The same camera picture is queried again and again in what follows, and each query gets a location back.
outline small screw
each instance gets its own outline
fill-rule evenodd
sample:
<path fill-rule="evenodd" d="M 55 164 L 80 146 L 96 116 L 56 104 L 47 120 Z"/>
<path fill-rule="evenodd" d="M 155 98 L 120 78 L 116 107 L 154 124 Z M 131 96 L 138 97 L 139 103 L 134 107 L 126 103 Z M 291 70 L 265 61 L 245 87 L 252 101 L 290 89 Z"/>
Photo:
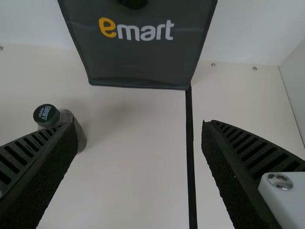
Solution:
<path fill-rule="evenodd" d="M 282 173 L 270 173 L 268 180 L 273 186 L 282 190 L 289 190 L 294 186 L 292 180 Z"/>

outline small bottle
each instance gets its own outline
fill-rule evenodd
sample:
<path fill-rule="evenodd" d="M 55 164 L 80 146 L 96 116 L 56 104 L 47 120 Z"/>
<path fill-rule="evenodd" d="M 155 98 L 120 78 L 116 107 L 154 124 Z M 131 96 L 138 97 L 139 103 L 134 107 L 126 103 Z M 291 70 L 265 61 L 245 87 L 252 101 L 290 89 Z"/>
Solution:
<path fill-rule="evenodd" d="M 87 145 L 86 135 L 71 111 L 67 109 L 58 110 L 51 104 L 44 104 L 36 108 L 33 118 L 38 124 L 38 130 L 59 123 L 74 123 L 78 140 L 78 152 L 80 153 L 85 149 Z"/>

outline gray fabric bag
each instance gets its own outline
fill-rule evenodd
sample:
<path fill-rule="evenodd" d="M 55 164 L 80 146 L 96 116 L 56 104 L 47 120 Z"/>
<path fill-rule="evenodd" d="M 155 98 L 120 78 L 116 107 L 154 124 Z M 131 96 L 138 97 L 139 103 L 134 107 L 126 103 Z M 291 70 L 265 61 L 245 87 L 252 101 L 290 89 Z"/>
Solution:
<path fill-rule="evenodd" d="M 58 2 L 90 84 L 187 90 L 217 0 Z"/>

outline black foam pad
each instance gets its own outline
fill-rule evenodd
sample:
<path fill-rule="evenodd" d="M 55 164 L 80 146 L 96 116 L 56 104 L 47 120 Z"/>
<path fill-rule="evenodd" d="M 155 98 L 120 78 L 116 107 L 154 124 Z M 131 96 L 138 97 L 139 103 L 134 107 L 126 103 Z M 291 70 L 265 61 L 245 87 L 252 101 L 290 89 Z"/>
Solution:
<path fill-rule="evenodd" d="M 0 148 L 0 228 L 34 229 L 78 150 L 73 123 L 41 130 Z"/>
<path fill-rule="evenodd" d="M 263 174 L 305 171 L 305 161 L 238 127 L 203 122 L 202 151 L 236 229 L 278 229 L 258 192 Z"/>

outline emart logo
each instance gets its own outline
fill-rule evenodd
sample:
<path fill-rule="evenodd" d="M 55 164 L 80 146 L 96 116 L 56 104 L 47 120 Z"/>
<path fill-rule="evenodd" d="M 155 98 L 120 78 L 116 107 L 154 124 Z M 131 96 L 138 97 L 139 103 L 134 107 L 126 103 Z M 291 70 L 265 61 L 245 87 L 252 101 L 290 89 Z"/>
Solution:
<path fill-rule="evenodd" d="M 109 18 L 100 18 L 99 25 L 102 34 L 106 37 L 114 38 L 118 35 L 119 39 L 124 39 L 124 37 L 126 37 L 129 41 L 134 38 L 138 42 L 140 40 L 148 42 L 153 39 L 161 40 L 162 37 L 171 41 L 173 39 L 171 36 L 171 28 L 174 27 L 175 24 L 173 24 L 171 20 L 167 20 L 165 24 L 160 24 L 157 28 L 151 25 L 145 25 L 139 29 L 139 27 L 135 25 L 116 25 Z"/>

